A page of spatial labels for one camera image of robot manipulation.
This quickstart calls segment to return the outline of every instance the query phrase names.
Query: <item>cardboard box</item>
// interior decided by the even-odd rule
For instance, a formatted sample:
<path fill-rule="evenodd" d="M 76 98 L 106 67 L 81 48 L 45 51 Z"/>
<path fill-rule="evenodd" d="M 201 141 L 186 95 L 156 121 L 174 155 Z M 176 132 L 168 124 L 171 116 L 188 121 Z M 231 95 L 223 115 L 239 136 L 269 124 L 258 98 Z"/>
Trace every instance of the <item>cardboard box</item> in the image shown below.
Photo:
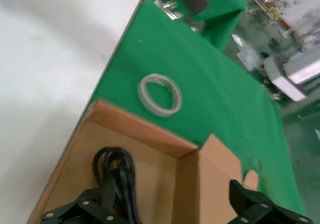
<path fill-rule="evenodd" d="M 106 146 L 126 149 L 135 161 L 143 224 L 227 224 L 237 216 L 229 203 L 229 181 L 241 181 L 240 161 L 214 135 L 198 151 L 193 143 L 98 100 L 73 134 L 28 223 L 97 187 L 92 162 Z"/>

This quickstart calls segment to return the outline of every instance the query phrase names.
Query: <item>green cloth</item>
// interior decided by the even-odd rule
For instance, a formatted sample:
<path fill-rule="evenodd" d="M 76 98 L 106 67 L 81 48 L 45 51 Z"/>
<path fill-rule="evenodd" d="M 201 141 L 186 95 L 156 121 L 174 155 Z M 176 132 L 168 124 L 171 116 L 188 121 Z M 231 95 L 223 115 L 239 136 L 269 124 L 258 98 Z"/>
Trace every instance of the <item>green cloth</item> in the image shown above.
<path fill-rule="evenodd" d="M 189 16 L 181 0 L 163 0 L 177 2 L 178 10 Z M 201 34 L 218 50 L 223 50 L 234 31 L 241 11 L 247 2 L 245 0 L 207 0 L 207 7 L 198 15 L 193 16 L 197 21 L 204 21 L 204 30 Z"/>
<path fill-rule="evenodd" d="M 182 92 L 181 109 L 168 118 L 151 114 L 139 100 L 139 82 L 153 73 L 172 78 Z M 162 106 L 171 103 L 162 88 L 149 89 Z M 244 174 L 257 170 L 260 190 L 303 213 L 281 120 L 263 86 L 151 0 L 142 2 L 91 101 L 98 98 L 199 148 L 215 134 L 239 157 Z"/>

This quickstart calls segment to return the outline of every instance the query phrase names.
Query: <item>black cable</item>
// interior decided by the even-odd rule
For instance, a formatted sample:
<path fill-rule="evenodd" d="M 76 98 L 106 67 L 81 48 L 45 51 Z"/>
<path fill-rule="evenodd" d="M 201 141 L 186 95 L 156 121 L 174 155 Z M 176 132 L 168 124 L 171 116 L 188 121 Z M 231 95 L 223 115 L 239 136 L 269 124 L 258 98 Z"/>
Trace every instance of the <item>black cable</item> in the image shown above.
<path fill-rule="evenodd" d="M 104 147 L 93 159 L 93 173 L 102 186 L 110 177 L 115 180 L 114 209 L 129 224 L 141 224 L 136 200 L 136 170 L 130 154 L 119 147 Z"/>

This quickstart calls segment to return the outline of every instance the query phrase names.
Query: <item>tape roll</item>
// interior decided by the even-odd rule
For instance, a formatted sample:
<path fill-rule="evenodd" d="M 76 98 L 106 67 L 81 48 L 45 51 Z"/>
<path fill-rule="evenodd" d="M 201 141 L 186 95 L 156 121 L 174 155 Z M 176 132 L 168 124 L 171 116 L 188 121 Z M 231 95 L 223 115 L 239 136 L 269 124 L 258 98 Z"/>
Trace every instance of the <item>tape roll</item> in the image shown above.
<path fill-rule="evenodd" d="M 172 94 L 172 108 L 165 109 L 157 105 L 147 91 L 147 83 L 157 83 L 166 87 Z M 142 104 L 151 113 L 158 117 L 166 118 L 179 111 L 182 105 L 182 95 L 176 83 L 165 75 L 150 74 L 140 81 L 138 85 L 138 95 Z"/>

